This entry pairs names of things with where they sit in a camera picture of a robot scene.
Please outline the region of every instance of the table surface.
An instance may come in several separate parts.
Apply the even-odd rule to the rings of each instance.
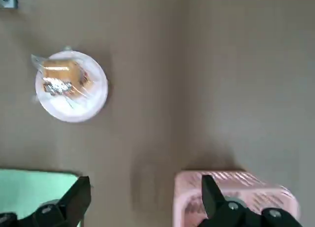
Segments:
[[[86,227],[172,225],[183,169],[282,184],[313,223],[315,0],[20,0],[0,10],[0,165],[89,175]],[[110,80],[67,124],[32,102],[31,54],[65,46]]]

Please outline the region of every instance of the bread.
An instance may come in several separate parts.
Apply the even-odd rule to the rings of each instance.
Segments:
[[[83,87],[91,84],[88,75],[74,60],[46,60],[43,62],[44,89],[47,91],[47,79],[58,79],[64,83],[71,83],[70,91],[64,92],[67,96],[80,96]]]

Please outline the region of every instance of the pink basket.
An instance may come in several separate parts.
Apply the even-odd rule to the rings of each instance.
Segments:
[[[175,178],[173,227],[195,227],[207,217],[201,200],[202,175],[212,175],[226,199],[236,200],[257,214],[275,207],[299,218],[299,204],[288,189],[264,183],[248,172],[183,171]]]

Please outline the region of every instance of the metal screw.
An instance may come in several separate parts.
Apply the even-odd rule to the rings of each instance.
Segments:
[[[275,217],[275,218],[278,218],[278,217],[281,217],[281,213],[277,210],[270,210],[269,211],[269,214],[272,216],[272,217]]]
[[[229,202],[228,207],[232,210],[238,209],[238,205],[235,202]]]
[[[43,209],[41,210],[41,213],[45,214],[45,213],[47,213],[47,212],[50,212],[52,208],[53,208],[53,206],[52,206],[52,205],[49,205],[49,206],[43,208]]]

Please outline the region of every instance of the plate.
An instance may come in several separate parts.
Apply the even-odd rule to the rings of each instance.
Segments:
[[[37,72],[35,90],[37,98],[44,109],[55,118],[78,123],[94,117],[104,106],[108,95],[108,81],[102,67],[90,56],[78,51],[61,51],[53,54],[50,59],[69,59],[75,61],[89,73],[94,81],[89,89],[88,97],[69,99],[62,96],[51,96],[42,86],[42,74]]]

